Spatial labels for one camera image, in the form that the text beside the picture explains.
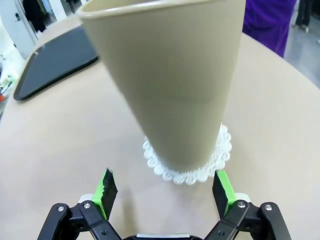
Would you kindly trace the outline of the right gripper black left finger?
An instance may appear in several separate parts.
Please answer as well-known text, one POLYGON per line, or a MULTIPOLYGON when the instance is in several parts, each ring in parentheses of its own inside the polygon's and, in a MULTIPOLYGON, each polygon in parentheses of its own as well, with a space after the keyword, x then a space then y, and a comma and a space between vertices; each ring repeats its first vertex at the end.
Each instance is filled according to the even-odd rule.
POLYGON ((113 172, 106 169, 92 197, 73 207, 65 203, 51 207, 37 240, 77 240, 82 232, 94 240, 122 240, 109 223, 117 193, 113 172))

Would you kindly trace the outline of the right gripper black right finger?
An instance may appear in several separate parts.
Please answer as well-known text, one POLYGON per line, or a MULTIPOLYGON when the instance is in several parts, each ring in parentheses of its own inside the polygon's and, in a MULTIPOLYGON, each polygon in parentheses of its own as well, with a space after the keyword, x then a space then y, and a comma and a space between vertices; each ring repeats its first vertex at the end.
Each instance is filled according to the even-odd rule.
POLYGON ((235 240, 239 232, 252 240, 292 240, 280 208, 274 202, 259 207, 236 196, 225 171, 214 174, 212 193, 220 220, 206 240, 235 240))

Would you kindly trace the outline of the tall beige tumbler cup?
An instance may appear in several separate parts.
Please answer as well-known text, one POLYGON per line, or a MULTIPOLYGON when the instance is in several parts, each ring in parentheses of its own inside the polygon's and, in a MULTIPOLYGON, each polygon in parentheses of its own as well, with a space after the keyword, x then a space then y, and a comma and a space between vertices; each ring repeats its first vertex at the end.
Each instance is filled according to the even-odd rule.
POLYGON ((160 160, 192 171, 216 145, 246 0, 89 0, 79 18, 160 160))

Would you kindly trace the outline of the black plastic serving tray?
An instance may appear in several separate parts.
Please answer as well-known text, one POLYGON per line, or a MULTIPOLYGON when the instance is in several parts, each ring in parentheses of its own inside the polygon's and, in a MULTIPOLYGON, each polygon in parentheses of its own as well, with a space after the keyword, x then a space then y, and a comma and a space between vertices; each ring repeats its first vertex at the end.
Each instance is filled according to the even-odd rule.
POLYGON ((13 98, 17 101, 29 99, 98 59, 84 28, 78 26, 43 44, 30 56, 13 98))

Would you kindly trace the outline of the person in purple hoodie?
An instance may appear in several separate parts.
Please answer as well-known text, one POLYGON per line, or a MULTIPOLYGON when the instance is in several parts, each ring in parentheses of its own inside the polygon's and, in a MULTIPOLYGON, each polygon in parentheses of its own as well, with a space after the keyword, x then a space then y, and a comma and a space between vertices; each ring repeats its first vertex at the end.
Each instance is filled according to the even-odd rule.
POLYGON ((281 58, 297 0, 246 0, 242 32, 281 58))

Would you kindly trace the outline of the dark hanging clothes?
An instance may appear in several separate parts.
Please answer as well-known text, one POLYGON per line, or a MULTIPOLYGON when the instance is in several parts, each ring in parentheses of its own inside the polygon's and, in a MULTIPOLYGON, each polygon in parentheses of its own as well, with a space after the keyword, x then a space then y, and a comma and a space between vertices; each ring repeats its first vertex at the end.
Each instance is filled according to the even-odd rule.
POLYGON ((46 29, 45 19, 46 15, 42 12, 37 0, 22 0, 25 16, 29 22, 32 23, 36 32, 41 33, 46 29))

